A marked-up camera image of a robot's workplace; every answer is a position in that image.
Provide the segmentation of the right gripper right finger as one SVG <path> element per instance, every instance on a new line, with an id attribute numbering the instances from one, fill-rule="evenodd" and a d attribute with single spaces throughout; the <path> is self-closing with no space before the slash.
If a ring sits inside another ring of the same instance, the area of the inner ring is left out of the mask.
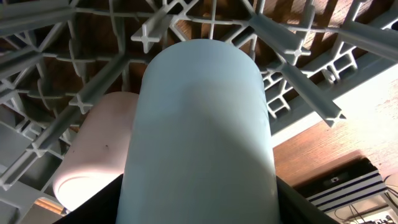
<path id="1" fill-rule="evenodd" d="M 278 176 L 280 222 L 283 224 L 338 224 Z"/>

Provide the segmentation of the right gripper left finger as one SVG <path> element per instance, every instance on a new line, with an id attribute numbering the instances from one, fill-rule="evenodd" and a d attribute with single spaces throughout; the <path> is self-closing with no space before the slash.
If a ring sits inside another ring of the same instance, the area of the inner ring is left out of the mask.
<path id="1" fill-rule="evenodd" d="M 115 224 L 123 175 L 119 175 L 105 188 L 53 224 Z"/>

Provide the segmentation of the pink cup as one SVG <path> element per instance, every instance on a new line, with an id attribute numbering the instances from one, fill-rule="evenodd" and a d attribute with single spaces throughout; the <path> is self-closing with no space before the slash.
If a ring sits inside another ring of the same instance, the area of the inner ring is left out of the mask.
<path id="1" fill-rule="evenodd" d="M 74 211 L 124 172 L 139 95 L 104 95 L 90 110 L 53 178 L 53 192 Z"/>

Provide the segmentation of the blue cup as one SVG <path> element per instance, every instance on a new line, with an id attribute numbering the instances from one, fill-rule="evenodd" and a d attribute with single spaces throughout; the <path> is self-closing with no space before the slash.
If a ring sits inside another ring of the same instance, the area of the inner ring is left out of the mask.
<path id="1" fill-rule="evenodd" d="M 264 84 L 238 48 L 174 44 L 147 66 L 118 223 L 279 223 Z"/>

